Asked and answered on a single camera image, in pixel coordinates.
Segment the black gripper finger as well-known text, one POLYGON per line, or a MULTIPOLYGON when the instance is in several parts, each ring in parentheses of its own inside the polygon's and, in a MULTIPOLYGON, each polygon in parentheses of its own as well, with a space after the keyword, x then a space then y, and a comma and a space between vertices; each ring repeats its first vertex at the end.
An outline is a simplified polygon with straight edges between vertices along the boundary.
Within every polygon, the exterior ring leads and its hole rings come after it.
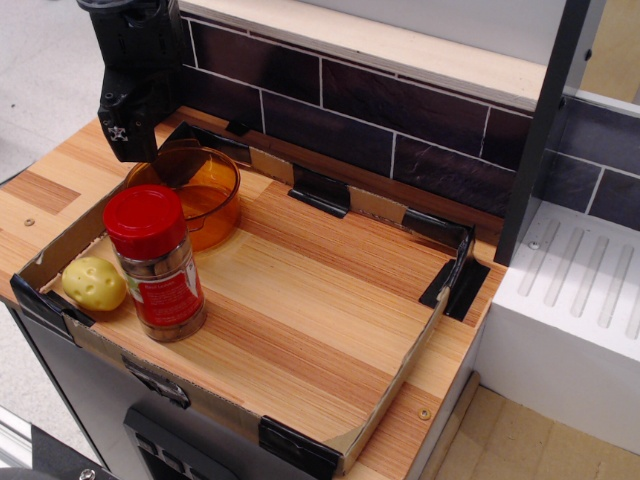
POLYGON ((116 159, 122 163, 151 163, 156 159, 157 122, 146 107, 107 109, 100 107, 98 118, 103 134, 116 159))

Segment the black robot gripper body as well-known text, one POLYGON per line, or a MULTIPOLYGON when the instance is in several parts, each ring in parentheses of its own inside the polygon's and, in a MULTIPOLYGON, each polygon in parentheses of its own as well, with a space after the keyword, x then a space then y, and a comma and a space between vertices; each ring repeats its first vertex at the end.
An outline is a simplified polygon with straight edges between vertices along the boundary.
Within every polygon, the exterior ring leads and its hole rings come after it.
POLYGON ((178 105, 182 24, 176 1, 80 1, 104 62, 99 114, 159 120, 178 105))

